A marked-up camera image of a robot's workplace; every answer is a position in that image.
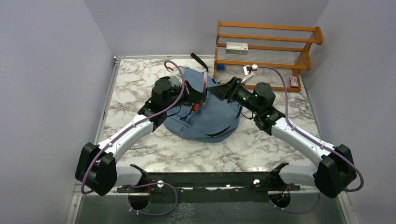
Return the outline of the small red white box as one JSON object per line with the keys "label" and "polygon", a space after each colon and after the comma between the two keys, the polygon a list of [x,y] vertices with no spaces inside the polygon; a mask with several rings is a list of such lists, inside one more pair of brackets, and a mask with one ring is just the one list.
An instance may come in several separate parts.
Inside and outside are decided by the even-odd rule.
{"label": "small red white box", "polygon": [[290,76],[289,77],[289,81],[290,81],[290,87],[291,88],[299,88],[299,80],[297,77],[295,76]]}

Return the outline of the small blue object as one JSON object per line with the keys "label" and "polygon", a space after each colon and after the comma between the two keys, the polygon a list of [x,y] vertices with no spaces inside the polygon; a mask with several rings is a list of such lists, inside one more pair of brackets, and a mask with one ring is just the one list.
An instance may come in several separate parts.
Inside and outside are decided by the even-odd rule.
{"label": "small blue object", "polygon": [[225,69],[226,69],[226,66],[225,66],[224,64],[218,63],[218,64],[216,65],[216,69],[217,69],[217,70],[225,70]]}

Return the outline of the blue student backpack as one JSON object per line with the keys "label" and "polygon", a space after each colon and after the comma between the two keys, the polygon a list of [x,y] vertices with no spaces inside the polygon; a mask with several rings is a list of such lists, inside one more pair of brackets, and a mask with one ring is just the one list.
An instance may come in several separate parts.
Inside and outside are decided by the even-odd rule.
{"label": "blue student backpack", "polygon": [[241,106],[220,101],[210,92],[205,104],[195,111],[192,106],[181,106],[167,111],[164,126],[175,135],[204,143],[219,143],[239,126]]}

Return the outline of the orange black highlighter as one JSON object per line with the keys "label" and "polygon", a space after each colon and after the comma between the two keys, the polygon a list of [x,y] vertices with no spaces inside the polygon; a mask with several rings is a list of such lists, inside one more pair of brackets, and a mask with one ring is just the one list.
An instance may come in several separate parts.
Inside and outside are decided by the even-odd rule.
{"label": "orange black highlighter", "polygon": [[191,109],[191,111],[192,112],[195,112],[198,108],[200,107],[200,104],[195,104],[193,107],[192,107],[192,109]]}

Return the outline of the wooden shelf rack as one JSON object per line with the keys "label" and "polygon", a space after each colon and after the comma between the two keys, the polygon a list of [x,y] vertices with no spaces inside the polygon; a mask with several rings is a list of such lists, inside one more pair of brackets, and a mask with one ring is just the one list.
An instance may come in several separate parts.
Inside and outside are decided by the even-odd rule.
{"label": "wooden shelf rack", "polygon": [[[256,71],[256,76],[247,82],[247,87],[252,89],[258,82],[268,82],[275,91],[300,92],[300,73],[311,69],[311,46],[321,45],[323,41],[324,36],[319,26],[218,21],[213,76],[219,81],[227,82],[232,76],[243,78],[245,65],[270,66],[282,73],[286,87],[276,80],[275,72],[262,69]],[[248,53],[227,54],[227,42],[247,43]],[[218,63],[224,64],[226,69],[217,70]],[[290,87],[290,76],[298,78],[299,88]]]}

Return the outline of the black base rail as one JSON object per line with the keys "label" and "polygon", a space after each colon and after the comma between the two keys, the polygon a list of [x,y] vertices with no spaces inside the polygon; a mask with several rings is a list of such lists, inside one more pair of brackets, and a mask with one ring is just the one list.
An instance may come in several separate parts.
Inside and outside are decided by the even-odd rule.
{"label": "black base rail", "polygon": [[290,202],[297,184],[285,183],[279,165],[269,172],[147,172],[131,165],[94,168],[85,186],[99,196],[126,195],[132,205],[149,203]]}

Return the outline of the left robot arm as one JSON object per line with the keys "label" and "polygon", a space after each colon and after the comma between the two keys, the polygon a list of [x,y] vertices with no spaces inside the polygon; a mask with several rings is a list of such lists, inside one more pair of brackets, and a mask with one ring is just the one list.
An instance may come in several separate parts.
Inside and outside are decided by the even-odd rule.
{"label": "left robot arm", "polygon": [[195,105],[205,97],[187,81],[172,85],[170,78],[158,79],[151,91],[151,97],[138,111],[133,120],[110,138],[93,144],[86,143],[81,151],[75,179],[84,187],[100,196],[114,187],[129,185],[134,191],[146,188],[147,179],[143,170],[136,166],[118,167],[120,158],[140,139],[155,131],[167,118],[167,111],[180,105]]}

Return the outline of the red pen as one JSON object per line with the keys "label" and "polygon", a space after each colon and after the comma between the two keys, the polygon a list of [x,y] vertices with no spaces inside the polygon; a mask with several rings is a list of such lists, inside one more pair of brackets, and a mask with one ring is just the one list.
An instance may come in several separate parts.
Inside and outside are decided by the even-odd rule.
{"label": "red pen", "polygon": [[203,94],[204,94],[204,98],[203,98],[202,105],[205,105],[205,101],[206,101],[206,83],[207,83],[207,71],[204,71],[204,73],[203,73]]}

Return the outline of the white box on shelf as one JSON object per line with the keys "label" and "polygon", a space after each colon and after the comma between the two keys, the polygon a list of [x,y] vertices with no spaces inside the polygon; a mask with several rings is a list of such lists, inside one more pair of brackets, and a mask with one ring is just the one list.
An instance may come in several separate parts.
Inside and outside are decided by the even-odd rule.
{"label": "white box on shelf", "polygon": [[248,44],[240,42],[227,42],[226,53],[236,55],[246,55],[248,53]]}

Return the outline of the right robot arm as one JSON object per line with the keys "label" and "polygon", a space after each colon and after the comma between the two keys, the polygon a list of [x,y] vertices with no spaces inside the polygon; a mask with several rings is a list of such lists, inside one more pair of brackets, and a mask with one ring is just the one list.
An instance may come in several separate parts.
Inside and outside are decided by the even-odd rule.
{"label": "right robot arm", "polygon": [[329,198],[336,198],[356,179],[350,148],[322,141],[289,121],[273,106],[276,96],[268,83],[260,82],[250,92],[239,78],[233,77],[225,84],[208,87],[207,91],[221,101],[237,102],[250,110],[261,131],[283,140],[313,163],[312,166],[283,167],[270,176],[272,188],[281,190],[287,184],[302,184],[316,187]]}

